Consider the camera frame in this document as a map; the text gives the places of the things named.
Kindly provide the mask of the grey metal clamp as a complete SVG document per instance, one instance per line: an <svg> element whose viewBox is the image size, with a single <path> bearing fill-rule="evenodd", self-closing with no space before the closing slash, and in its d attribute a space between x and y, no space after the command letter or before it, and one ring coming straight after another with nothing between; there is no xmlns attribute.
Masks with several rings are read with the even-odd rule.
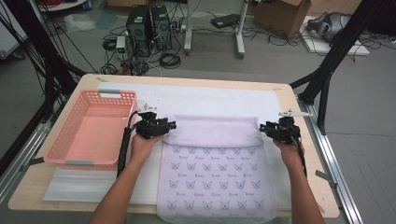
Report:
<svg viewBox="0 0 396 224"><path fill-rule="evenodd" d="M39 163L43 163L43 162L44 162L43 157L31 159L26 164L21 165L20 172L26 172L31 166L39 164Z"/></svg>
<svg viewBox="0 0 396 224"><path fill-rule="evenodd" d="M321 172L320 170L316 170L315 175L326 180L329 183L330 188L332 188L332 189L337 188L337 183L333 181L333 179L330 175L325 174L324 172Z"/></svg>

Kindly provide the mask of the black flat device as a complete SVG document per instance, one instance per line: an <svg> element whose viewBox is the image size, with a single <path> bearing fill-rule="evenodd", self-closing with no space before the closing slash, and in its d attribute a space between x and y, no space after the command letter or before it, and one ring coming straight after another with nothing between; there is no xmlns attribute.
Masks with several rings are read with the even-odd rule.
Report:
<svg viewBox="0 0 396 224"><path fill-rule="evenodd" d="M230 14L212 19L211 24L218 29L222 29L237 24L239 20L240 20L240 16L238 14Z"/></svg>

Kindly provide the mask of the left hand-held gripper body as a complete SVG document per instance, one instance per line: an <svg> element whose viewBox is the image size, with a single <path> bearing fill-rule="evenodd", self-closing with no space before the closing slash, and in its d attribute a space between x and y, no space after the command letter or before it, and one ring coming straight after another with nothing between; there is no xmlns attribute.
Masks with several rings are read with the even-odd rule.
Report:
<svg viewBox="0 0 396 224"><path fill-rule="evenodd" d="M141 117L134 126L136 133L145 139L164 135L171 130L171 123L168 118L158 119L155 113L156 107L144 104L137 110L137 115Z"/></svg>

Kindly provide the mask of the clear plastic bag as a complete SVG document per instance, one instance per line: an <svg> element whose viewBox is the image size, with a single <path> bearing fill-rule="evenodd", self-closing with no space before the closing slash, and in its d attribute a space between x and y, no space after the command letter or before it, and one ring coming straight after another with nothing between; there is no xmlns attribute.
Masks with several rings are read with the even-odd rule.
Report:
<svg viewBox="0 0 396 224"><path fill-rule="evenodd" d="M94 21L85 14L71 14L65 16L64 24L68 33L87 32L95 28Z"/></svg>

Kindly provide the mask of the pink plastic basket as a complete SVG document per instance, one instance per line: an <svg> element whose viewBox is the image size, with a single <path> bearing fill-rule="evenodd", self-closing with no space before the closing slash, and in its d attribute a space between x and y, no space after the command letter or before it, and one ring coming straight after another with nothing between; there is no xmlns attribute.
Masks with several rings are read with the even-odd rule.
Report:
<svg viewBox="0 0 396 224"><path fill-rule="evenodd" d="M63 169L115 171L124 128L134 123L135 91L83 90L44 161Z"/></svg>

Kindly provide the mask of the white cabinet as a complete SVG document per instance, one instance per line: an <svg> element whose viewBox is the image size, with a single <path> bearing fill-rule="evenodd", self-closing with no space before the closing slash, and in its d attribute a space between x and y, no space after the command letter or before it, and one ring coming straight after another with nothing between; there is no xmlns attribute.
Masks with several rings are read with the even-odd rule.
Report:
<svg viewBox="0 0 396 224"><path fill-rule="evenodd" d="M8 30L7 25L13 28L23 41L27 39L27 35L7 5L3 0L0 0L0 60L6 59L20 45L14 35Z"/></svg>

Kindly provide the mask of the black computer tower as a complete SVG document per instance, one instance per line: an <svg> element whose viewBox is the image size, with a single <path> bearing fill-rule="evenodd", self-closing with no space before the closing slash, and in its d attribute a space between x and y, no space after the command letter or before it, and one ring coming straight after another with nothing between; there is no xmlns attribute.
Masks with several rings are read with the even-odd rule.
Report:
<svg viewBox="0 0 396 224"><path fill-rule="evenodd" d="M154 36L158 49L172 48L170 20L165 6L151 8Z"/></svg>
<svg viewBox="0 0 396 224"><path fill-rule="evenodd" d="M149 56L149 41L153 37L152 24L147 5L133 5L126 27L135 56Z"/></svg>

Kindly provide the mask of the white board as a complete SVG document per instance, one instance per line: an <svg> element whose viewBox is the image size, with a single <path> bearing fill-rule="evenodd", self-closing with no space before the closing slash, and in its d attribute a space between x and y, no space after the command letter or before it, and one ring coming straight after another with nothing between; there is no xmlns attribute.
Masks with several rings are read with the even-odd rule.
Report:
<svg viewBox="0 0 396 224"><path fill-rule="evenodd" d="M320 35L315 31L307 31L307 22L312 19L312 16L306 16L304 22L300 28L300 36L304 41L307 51L310 53L318 53L326 55L331 47L330 43L325 41ZM351 47L348 56L368 56L370 54L369 50L363 46L363 44L357 40L355 44Z"/></svg>

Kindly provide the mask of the brown cardboard box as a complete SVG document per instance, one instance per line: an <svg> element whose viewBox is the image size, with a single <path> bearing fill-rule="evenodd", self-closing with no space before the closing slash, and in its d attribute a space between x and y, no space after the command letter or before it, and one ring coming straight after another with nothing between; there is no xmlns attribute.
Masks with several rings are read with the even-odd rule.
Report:
<svg viewBox="0 0 396 224"><path fill-rule="evenodd" d="M273 34L292 38L299 33L309 8L311 0L261 0L253 22Z"/></svg>

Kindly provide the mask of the person's right hand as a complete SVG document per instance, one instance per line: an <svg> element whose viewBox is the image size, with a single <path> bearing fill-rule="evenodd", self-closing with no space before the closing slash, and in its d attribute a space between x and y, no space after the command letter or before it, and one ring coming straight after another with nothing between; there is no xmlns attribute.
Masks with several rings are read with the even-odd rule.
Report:
<svg viewBox="0 0 396 224"><path fill-rule="evenodd" d="M282 161L288 170L303 169L297 146L286 145L278 140L274 140L273 143L280 149Z"/></svg>

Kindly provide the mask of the aluminium rail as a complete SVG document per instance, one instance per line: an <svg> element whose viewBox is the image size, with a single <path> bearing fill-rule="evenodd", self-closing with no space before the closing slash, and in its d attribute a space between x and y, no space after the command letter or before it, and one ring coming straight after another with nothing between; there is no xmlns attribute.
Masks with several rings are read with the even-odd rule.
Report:
<svg viewBox="0 0 396 224"><path fill-rule="evenodd" d="M51 124L49 122L39 123L28 135L27 140L21 145L21 150L0 177L0 204L2 204L10 192L16 188L17 182L27 172L20 172L21 165L35 158L35 155L46 140L50 130Z"/></svg>
<svg viewBox="0 0 396 224"><path fill-rule="evenodd" d="M297 102L304 112L311 114L305 122L308 129L311 131L311 136L316 144L318 156L321 164L324 166L325 174L330 175L333 181L337 183L337 188L331 189L335 194L335 200L337 201L339 211L344 215L348 224L363 224L361 214L350 193L343 172L333 152L330 140L326 134L322 133L317 125L317 110L313 105L308 105L302 100L297 100Z"/></svg>

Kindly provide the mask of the round white table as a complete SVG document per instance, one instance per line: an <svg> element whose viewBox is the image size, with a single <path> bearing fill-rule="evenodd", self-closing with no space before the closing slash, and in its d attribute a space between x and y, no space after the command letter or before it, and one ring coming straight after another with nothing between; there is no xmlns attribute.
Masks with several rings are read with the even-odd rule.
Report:
<svg viewBox="0 0 396 224"><path fill-rule="evenodd" d="M85 2L88 2L90 0L77 0L76 2L65 2L64 0L57 6L44 6L41 3L37 4L37 7L40 11L59 11L59 10L65 10L69 9L71 7L77 7L77 6L82 6Z"/></svg>

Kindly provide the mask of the white metal stand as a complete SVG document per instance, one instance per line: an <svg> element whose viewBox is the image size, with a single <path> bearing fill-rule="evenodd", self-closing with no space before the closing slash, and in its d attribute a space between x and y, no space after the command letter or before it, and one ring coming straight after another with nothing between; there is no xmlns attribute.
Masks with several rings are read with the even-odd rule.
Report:
<svg viewBox="0 0 396 224"><path fill-rule="evenodd" d="M242 0L242 1L243 1L243 5L240 13L240 20L234 30L236 46L237 46L237 55L239 56L240 59L243 59L246 53L244 40L243 40L243 28L248 11L248 0ZM187 56L189 56L191 52L191 41L192 41L191 16L192 16L191 3L190 0L187 0L187 15L186 15L187 24L186 24L185 39L184 39L184 51Z"/></svg>

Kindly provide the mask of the white power supply box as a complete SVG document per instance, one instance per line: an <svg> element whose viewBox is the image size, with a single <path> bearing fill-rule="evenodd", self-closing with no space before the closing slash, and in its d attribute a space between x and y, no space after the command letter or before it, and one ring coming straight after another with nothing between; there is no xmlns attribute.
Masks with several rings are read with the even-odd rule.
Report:
<svg viewBox="0 0 396 224"><path fill-rule="evenodd" d="M126 53L126 39L124 36L118 36L117 37L117 43L116 43L116 51L119 55L120 60L125 59L125 53Z"/></svg>

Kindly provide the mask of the lilac printed towel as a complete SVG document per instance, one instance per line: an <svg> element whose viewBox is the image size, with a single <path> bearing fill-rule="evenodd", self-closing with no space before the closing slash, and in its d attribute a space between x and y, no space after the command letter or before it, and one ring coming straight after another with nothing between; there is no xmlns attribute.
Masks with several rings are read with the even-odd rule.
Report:
<svg viewBox="0 0 396 224"><path fill-rule="evenodd" d="M264 224L276 197L255 117L173 115L157 215L171 224Z"/></svg>

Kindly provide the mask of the teal plastic sheet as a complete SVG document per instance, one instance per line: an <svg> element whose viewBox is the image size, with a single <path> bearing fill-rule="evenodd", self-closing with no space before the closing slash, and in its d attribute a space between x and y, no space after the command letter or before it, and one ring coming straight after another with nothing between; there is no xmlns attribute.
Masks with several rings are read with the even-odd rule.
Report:
<svg viewBox="0 0 396 224"><path fill-rule="evenodd" d="M95 26L101 30L107 30L119 20L119 17L112 11L105 10L99 16Z"/></svg>

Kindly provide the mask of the person's left hand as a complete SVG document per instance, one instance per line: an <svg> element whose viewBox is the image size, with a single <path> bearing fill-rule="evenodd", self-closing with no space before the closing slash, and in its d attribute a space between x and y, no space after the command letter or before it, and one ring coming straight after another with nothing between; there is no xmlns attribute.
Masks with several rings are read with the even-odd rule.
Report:
<svg viewBox="0 0 396 224"><path fill-rule="evenodd" d="M138 166L143 166L146 160L149 158L152 148L161 139L161 136L145 139L139 134L136 134L132 140L130 163Z"/></svg>

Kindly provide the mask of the black metal frame stand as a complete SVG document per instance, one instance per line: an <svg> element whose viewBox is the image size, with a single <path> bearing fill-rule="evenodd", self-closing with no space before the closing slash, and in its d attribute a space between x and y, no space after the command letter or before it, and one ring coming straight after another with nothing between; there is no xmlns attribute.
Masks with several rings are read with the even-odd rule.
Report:
<svg viewBox="0 0 396 224"><path fill-rule="evenodd" d="M35 55L31 54L29 47L21 40L16 29L6 18L2 18L0 13L0 22L25 50L36 73L45 79L43 89L45 101L42 109L43 120L48 120L53 114L54 103L58 97L60 95L70 97L76 88L78 82L72 75L83 77L86 72L61 56L28 0L0 0L0 6L7 6L40 56L40 60L35 59Z"/></svg>
<svg viewBox="0 0 396 224"><path fill-rule="evenodd" d="M302 93L298 94L298 99L312 105L315 98L320 94L319 107L317 114L317 125L322 134L325 131L325 119L329 88L334 71L341 61L347 56L348 52L355 45L361 33L375 17L375 15L391 0L361 0L344 31L334 41L332 48L320 64L311 74L290 83L293 89L306 84Z"/></svg>

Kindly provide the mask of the grey headset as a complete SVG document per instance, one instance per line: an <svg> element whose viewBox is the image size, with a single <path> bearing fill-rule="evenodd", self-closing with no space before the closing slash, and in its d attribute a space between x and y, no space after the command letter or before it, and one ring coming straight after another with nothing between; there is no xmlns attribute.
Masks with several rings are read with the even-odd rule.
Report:
<svg viewBox="0 0 396 224"><path fill-rule="evenodd" d="M332 42L347 26L350 17L340 12L324 12L307 22L306 30L314 31L325 41Z"/></svg>

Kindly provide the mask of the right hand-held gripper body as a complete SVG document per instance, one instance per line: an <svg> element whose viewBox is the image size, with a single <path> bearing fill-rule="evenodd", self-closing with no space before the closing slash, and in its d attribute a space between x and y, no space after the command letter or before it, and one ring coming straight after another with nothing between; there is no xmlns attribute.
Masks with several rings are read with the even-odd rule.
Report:
<svg viewBox="0 0 396 224"><path fill-rule="evenodd" d="M289 109L285 112L279 112L278 115L280 119L278 122L274 122L275 127L267 127L268 131L266 135L290 145L301 137L301 130L294 124L294 117L308 117L310 113Z"/></svg>

